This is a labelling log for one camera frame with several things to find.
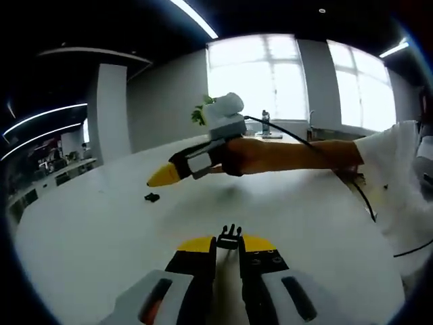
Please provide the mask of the person's right hand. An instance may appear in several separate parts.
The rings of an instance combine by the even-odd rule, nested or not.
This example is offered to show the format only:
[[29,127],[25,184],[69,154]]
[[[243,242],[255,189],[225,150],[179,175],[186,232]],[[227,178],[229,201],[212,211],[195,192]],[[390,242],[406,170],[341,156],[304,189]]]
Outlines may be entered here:
[[269,144],[266,142],[246,138],[232,139],[223,146],[221,163],[211,168],[210,172],[236,177],[269,172],[272,165],[268,153]]

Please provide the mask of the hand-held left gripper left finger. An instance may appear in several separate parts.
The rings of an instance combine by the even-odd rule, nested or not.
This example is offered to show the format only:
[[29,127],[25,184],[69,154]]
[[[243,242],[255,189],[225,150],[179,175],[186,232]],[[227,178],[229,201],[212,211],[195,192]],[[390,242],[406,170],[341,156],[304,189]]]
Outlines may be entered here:
[[216,272],[214,236],[183,242],[164,270],[120,294],[100,324],[205,324]]

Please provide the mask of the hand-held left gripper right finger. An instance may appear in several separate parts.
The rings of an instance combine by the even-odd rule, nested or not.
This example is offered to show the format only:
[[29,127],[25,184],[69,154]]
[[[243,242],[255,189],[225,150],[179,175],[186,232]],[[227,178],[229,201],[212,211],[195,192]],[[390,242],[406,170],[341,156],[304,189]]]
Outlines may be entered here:
[[338,306],[308,275],[289,268],[264,238],[239,239],[242,299],[251,324],[337,324]]

